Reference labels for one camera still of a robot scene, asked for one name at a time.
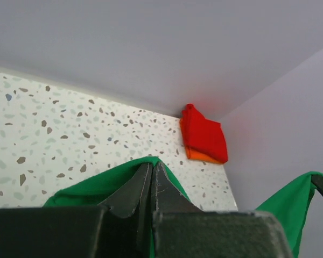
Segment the orange folded t shirt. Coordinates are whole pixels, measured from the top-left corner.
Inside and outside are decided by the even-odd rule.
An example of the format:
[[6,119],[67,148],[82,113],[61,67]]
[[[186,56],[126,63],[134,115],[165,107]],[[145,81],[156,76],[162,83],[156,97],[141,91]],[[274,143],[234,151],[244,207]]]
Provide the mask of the orange folded t shirt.
[[191,148],[189,145],[187,145],[185,143],[186,132],[185,132],[185,127],[184,127],[184,123],[183,123],[182,118],[179,121],[179,125],[180,125],[180,129],[181,129],[181,133],[182,133],[183,143],[184,143],[184,146],[185,146],[186,156],[187,156],[187,158],[189,160],[197,160],[197,161],[209,162],[209,163],[214,163],[214,164],[222,164],[221,162],[219,162],[218,160],[208,156],[207,154],[199,152],[199,151]]

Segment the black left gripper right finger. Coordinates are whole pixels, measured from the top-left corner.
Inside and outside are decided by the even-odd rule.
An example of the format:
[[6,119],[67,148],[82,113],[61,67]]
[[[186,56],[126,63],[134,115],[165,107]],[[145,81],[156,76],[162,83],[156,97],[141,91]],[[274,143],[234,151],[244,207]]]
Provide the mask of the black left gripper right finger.
[[156,257],[292,257],[281,224],[268,212],[205,212],[171,182],[165,165],[153,171]]

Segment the green t shirt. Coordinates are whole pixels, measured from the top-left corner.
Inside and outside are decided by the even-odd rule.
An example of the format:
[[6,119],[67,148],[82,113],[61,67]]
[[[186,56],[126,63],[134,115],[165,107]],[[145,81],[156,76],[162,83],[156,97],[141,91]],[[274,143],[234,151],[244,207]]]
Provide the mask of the green t shirt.
[[[156,166],[160,162],[156,156],[131,160],[59,190],[46,201],[45,207],[97,205],[130,180],[142,164]],[[313,175],[321,173],[311,171],[295,178],[257,207],[258,211],[272,213],[281,223],[294,257],[299,255],[308,208],[316,190],[311,182]]]

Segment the red folded t shirt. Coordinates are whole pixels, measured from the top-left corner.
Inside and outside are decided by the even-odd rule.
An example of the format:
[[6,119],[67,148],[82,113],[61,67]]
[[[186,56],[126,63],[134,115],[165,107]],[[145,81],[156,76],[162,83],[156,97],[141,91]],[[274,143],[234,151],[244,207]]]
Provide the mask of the red folded t shirt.
[[185,143],[222,164],[228,161],[227,144],[219,122],[206,119],[193,104],[182,110]]

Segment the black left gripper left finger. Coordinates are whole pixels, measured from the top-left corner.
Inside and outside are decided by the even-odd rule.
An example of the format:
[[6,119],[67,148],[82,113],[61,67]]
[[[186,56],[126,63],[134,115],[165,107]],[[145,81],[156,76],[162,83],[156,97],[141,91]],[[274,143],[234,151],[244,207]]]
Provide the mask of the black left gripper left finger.
[[95,206],[0,209],[0,257],[149,257],[152,170]]

